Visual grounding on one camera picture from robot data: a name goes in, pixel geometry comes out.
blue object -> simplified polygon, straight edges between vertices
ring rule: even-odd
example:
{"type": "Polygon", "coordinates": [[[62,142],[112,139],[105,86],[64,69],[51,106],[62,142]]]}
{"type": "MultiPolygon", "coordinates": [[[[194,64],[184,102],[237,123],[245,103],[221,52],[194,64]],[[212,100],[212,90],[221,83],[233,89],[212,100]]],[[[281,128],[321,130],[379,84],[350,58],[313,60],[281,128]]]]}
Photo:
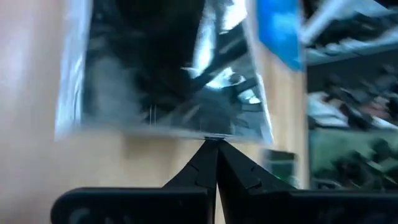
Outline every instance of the blue object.
{"type": "Polygon", "coordinates": [[[299,0],[257,0],[259,39],[294,71],[303,70],[299,0]]]}

blue label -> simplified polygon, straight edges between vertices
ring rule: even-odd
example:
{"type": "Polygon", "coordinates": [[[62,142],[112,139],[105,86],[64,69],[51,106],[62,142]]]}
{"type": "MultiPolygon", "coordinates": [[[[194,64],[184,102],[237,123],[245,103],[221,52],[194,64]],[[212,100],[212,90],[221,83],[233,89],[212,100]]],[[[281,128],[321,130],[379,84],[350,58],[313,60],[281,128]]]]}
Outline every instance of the blue label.
{"type": "Polygon", "coordinates": [[[292,70],[303,70],[299,0],[257,0],[259,39],[292,70]]]}

clear plastic bag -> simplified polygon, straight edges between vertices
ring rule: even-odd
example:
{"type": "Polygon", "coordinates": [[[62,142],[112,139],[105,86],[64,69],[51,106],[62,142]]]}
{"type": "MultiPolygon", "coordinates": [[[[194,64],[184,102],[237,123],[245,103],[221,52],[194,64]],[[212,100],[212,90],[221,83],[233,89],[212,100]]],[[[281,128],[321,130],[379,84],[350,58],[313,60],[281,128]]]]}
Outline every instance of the clear plastic bag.
{"type": "Polygon", "coordinates": [[[270,143],[244,0],[70,0],[67,15],[58,136],[116,128],[270,143]]]}

white pipe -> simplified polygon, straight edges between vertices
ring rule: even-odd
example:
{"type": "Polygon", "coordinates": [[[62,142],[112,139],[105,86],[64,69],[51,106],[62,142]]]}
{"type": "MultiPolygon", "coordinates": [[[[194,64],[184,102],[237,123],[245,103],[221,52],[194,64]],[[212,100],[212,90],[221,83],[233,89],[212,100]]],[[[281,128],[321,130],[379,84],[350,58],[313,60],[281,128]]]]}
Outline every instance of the white pipe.
{"type": "Polygon", "coordinates": [[[354,1],[358,0],[326,0],[301,30],[301,43],[310,45],[333,19],[354,1]]]}

wooden table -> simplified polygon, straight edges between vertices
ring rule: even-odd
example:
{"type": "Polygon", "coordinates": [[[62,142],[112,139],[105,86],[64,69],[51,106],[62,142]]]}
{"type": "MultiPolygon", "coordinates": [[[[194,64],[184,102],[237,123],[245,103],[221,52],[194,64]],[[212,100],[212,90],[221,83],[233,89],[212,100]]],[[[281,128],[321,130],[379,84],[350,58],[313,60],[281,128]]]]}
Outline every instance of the wooden table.
{"type": "MultiPolygon", "coordinates": [[[[62,1],[0,3],[0,223],[49,223],[53,201],[74,187],[161,186],[202,142],[134,139],[111,131],[53,141],[62,49],[60,12],[62,1]]],[[[300,91],[289,94],[300,96],[300,91]]],[[[281,108],[274,111],[271,102],[271,112],[279,113],[281,108]]],[[[277,130],[280,120],[272,117],[277,130]]],[[[276,134],[275,148],[297,149],[292,146],[301,135],[292,137],[295,131],[286,131],[294,141],[282,144],[286,140],[276,134]]],[[[237,147],[259,160],[259,146],[237,147]]],[[[217,220],[222,220],[220,208],[217,220]]]]}

